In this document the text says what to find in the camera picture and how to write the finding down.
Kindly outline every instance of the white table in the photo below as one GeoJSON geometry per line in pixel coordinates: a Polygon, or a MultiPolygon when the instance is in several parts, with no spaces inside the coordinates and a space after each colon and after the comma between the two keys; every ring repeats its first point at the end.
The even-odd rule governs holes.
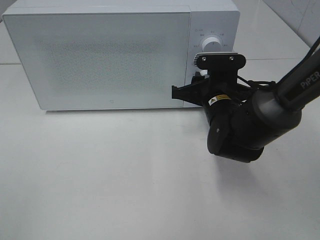
{"type": "MultiPolygon", "coordinates": [[[[260,31],[282,29],[264,3],[247,2],[254,18],[277,19],[260,31]]],[[[235,49],[252,59],[240,75],[278,80],[292,68],[308,48],[283,28],[275,52],[286,49],[282,34],[295,50],[270,60],[256,48],[270,40],[259,32],[252,51],[237,40],[235,49]]],[[[7,57],[12,62],[0,61],[7,63],[0,65],[0,240],[319,239],[320,99],[299,127],[245,164],[208,153],[200,108],[42,111],[21,65],[7,57]]]]}

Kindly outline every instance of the white microwave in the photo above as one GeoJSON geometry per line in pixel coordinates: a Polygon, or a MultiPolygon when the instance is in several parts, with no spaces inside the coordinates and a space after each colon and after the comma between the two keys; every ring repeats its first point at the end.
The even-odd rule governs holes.
{"type": "Polygon", "coordinates": [[[231,0],[17,0],[3,20],[43,110],[183,108],[201,52],[233,50],[231,0]]]}

